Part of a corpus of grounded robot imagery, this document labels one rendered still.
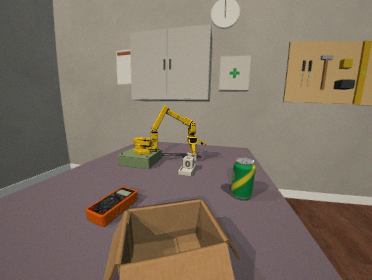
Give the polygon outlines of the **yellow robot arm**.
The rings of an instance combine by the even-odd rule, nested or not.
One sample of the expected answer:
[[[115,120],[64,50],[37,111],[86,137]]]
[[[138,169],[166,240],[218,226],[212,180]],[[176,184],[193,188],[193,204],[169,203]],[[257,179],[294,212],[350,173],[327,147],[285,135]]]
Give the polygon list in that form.
[[[195,131],[195,123],[190,120],[187,117],[182,117],[180,115],[178,115],[177,113],[171,111],[168,109],[168,107],[166,107],[164,105],[163,109],[161,110],[153,128],[152,128],[152,133],[151,133],[151,138],[145,138],[145,137],[138,137],[138,138],[135,138],[135,145],[136,145],[136,149],[134,149],[134,153],[137,153],[137,154],[151,154],[151,151],[156,151],[156,148],[158,147],[158,132],[157,132],[157,129],[163,119],[163,117],[165,116],[165,114],[168,114],[172,117],[174,117],[175,119],[183,122],[183,124],[189,126],[188,128],[188,135],[195,135],[196,134],[196,131]],[[192,126],[192,129],[191,129],[191,126]],[[152,141],[153,141],[153,146],[152,145]],[[144,149],[145,150],[144,150]],[[150,152],[149,152],[150,150]]]

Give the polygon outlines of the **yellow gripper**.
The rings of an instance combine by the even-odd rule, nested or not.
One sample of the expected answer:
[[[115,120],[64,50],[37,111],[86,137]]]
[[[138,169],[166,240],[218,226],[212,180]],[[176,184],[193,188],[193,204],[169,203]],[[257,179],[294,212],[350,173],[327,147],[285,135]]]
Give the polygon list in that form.
[[[188,138],[189,137],[189,138]],[[190,152],[193,153],[193,156],[195,156],[195,145],[197,145],[198,141],[202,142],[200,139],[198,140],[196,136],[191,136],[191,135],[188,135],[187,136],[187,141],[189,143],[189,147],[190,147]],[[207,145],[206,143],[201,143],[201,145]]]

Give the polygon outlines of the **orange digital multimeter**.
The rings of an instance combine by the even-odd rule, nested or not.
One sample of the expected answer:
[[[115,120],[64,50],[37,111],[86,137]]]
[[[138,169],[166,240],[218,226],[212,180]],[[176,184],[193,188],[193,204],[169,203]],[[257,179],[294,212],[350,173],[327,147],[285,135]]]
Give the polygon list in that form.
[[[86,208],[87,219],[101,227],[108,225],[138,200],[137,191],[120,187]]]

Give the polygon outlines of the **green and yellow drink can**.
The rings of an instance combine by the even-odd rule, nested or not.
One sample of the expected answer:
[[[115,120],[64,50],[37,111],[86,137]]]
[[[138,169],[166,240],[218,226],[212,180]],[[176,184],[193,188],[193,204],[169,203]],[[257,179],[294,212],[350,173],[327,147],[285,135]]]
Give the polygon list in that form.
[[[237,158],[233,167],[231,193],[238,199],[248,199],[252,196],[254,176],[254,161],[248,158]]]

